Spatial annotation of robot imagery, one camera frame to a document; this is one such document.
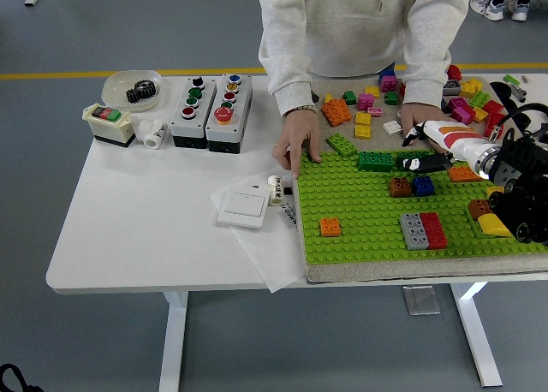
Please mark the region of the person's left hand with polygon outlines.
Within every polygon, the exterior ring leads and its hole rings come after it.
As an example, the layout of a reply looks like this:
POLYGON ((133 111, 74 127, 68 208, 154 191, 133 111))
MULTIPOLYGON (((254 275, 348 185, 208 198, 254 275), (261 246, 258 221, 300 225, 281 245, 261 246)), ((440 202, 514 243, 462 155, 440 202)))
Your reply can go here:
POLYGON ((423 122, 448 121, 450 119, 438 106, 420 103, 403 104, 400 110, 400 118, 404 136, 407 136, 415 125, 423 122))

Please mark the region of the person's right hand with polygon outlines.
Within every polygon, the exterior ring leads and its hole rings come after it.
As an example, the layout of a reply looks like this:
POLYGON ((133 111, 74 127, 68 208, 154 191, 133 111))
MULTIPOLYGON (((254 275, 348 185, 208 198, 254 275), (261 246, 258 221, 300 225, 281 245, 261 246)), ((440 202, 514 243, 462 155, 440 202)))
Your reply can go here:
POLYGON ((320 128, 313 110, 295 110, 289 112, 283 124, 282 132, 272 148, 271 155, 278 164, 291 172, 297 179, 301 171, 301 155, 306 150, 316 163, 322 158, 319 152, 320 128))

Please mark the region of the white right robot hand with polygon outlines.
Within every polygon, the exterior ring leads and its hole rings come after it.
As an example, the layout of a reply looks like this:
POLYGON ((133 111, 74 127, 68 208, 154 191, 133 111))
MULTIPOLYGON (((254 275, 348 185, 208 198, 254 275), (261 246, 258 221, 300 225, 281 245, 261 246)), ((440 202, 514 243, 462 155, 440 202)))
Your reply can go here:
POLYGON ((417 174, 450 169, 455 161, 464 161, 470 165, 476 175, 487 179, 485 165, 498 151, 496 144, 461 122, 426 121, 415 125, 402 145, 408 146, 412 140, 416 139, 429 139, 446 150, 446 153, 396 159, 399 168, 417 174))

